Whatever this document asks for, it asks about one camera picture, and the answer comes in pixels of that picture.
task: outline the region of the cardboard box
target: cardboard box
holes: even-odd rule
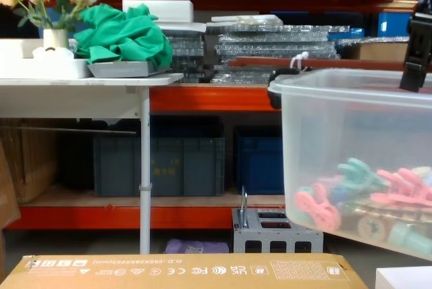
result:
[[[339,255],[24,257],[0,289],[366,289]]]
[[[57,127],[55,120],[1,119],[2,126]],[[0,129],[0,138],[18,203],[28,203],[44,192],[57,177],[57,133],[40,130]]]
[[[406,43],[363,43],[344,47],[342,58],[365,61],[404,61]]]
[[[0,141],[0,282],[4,276],[4,243],[2,229],[19,218],[20,211],[16,203],[14,186],[6,161],[3,145]]]

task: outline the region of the blue box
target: blue box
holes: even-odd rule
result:
[[[248,194],[284,194],[282,137],[277,128],[236,131],[236,184]]]

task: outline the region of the plastic bin lid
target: plastic bin lid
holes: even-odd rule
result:
[[[282,95],[432,109],[432,77],[419,93],[399,89],[401,72],[324,69],[278,76],[268,90]]]

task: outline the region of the gray storage crate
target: gray storage crate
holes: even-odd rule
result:
[[[153,196],[217,196],[224,191],[224,138],[151,138]],[[94,139],[97,196],[139,196],[138,137]]]

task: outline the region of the purple bag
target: purple bag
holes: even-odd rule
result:
[[[199,242],[195,240],[170,240],[165,253],[229,253],[228,245],[223,242]]]

